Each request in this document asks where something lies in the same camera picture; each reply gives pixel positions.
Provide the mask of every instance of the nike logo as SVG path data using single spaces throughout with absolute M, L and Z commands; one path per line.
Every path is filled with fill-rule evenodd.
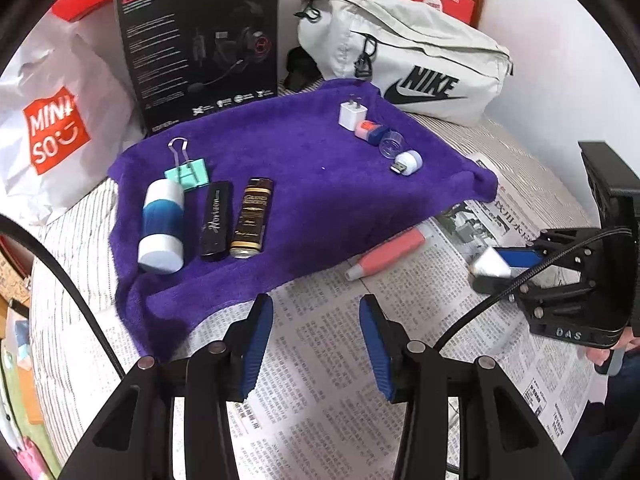
M 449 95 L 449 92 L 460 81 L 459 79 L 420 66 L 414 66 L 405 80 L 401 81 L 398 79 L 385 92 L 385 99 L 391 104 L 405 105 L 466 98 L 466 96 L 452 97 Z M 399 88 L 420 92 L 422 95 L 402 94 L 398 91 Z
M 448 99 L 466 99 L 466 96 L 450 97 L 448 95 L 404 95 L 398 91 L 398 83 L 400 80 L 393 83 L 386 89 L 385 99 L 394 105 L 409 105 L 413 103 L 426 103 L 429 101 L 446 101 Z

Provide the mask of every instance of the pink tube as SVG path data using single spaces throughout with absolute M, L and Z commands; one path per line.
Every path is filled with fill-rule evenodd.
M 426 236 L 421 231 L 422 225 L 409 229 L 401 235 L 391 238 L 388 242 L 373 248 L 360 259 L 360 261 L 345 272 L 345 277 L 352 282 L 371 276 L 387 267 L 393 265 L 398 260 L 413 253 L 426 240 Z

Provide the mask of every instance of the headset image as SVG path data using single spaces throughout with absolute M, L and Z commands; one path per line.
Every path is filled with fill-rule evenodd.
M 259 4 L 244 1 L 228 17 L 228 29 L 216 32 L 212 60 L 224 73 L 206 83 L 192 83 L 189 92 L 199 92 L 231 73 L 241 73 L 251 63 L 263 62 L 271 52 L 273 43 L 262 31 L 264 13 Z M 193 59 L 202 66 L 207 58 L 206 38 L 196 30 L 193 37 Z

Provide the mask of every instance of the drawstring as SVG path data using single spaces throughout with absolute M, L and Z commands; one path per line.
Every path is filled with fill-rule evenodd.
M 320 20 L 320 11 L 314 7 L 314 1 L 313 0 L 309 0 L 306 3 L 305 8 L 300 10 L 300 12 L 296 12 L 294 14 L 294 16 L 296 18 L 300 18 L 300 19 L 306 18 L 311 23 L 315 23 L 315 22 L 318 22 Z
M 353 64 L 355 67 L 354 76 L 357 79 L 370 79 L 373 76 L 373 64 L 371 58 L 378 51 L 378 40 L 370 34 L 363 34 L 364 46 L 358 59 Z

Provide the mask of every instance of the white plastic bag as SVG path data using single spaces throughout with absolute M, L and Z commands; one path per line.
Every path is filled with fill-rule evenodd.
M 43 225 L 106 176 L 133 103 L 107 64 L 46 14 L 0 76 L 0 208 Z

